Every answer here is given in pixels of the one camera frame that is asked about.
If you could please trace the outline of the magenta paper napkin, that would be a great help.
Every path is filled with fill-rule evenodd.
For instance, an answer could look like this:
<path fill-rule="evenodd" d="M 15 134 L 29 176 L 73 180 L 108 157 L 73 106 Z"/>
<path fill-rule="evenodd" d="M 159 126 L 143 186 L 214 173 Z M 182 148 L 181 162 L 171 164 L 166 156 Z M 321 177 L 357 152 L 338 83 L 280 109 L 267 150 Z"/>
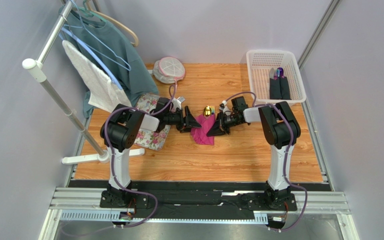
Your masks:
<path fill-rule="evenodd" d="M 201 114 L 196 117 L 196 121 L 201 125 L 201 128 L 192 128 L 190 132 L 190 135 L 192 136 L 196 144 L 211 146 L 214 145 L 215 137 L 207 136 L 207 133 L 212 128 L 213 124 L 215 123 L 215 120 L 215 115 L 211 115 L 210 117 L 206 118 L 204 115 Z"/>

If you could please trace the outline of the iridescent gold spoon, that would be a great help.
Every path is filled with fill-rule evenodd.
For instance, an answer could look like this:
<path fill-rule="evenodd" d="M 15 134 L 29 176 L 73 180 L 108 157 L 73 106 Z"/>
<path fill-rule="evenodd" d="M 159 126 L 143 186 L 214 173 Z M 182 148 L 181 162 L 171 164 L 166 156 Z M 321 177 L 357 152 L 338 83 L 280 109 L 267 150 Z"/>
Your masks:
<path fill-rule="evenodd" d="M 209 118 L 212 115 L 212 107 L 207 105 L 203 110 L 203 116 Z"/>

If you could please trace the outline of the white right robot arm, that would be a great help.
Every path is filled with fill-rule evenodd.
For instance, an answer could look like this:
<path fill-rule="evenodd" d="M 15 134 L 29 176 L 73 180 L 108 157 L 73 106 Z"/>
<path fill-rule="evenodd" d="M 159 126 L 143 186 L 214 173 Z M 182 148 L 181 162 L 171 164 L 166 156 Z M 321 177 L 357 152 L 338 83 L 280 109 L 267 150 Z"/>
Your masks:
<path fill-rule="evenodd" d="M 249 107 L 245 98 L 240 96 L 233 98 L 231 103 L 231 113 L 226 114 L 221 110 L 206 135 L 229 135 L 232 127 L 261 123 L 265 140 L 271 150 L 270 172 L 265 183 L 263 203 L 269 209 L 279 209 L 292 196 L 290 163 L 294 145 L 301 136 L 300 125 L 287 101 Z"/>

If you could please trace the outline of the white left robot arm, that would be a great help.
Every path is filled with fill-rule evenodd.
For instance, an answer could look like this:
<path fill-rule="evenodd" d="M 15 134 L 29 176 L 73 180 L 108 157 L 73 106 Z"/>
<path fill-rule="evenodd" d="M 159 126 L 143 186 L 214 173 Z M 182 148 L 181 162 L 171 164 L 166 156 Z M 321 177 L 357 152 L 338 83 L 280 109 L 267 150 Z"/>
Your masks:
<path fill-rule="evenodd" d="M 160 97 L 150 113 L 118 104 L 102 125 L 100 136 L 111 154 L 110 179 L 101 193 L 100 207 L 126 208 L 140 193 L 132 190 L 129 170 L 131 147 L 140 129 L 159 133 L 166 126 L 175 126 L 180 133 L 189 133 L 202 126 L 191 114 L 188 106 L 174 107 L 172 100 Z"/>

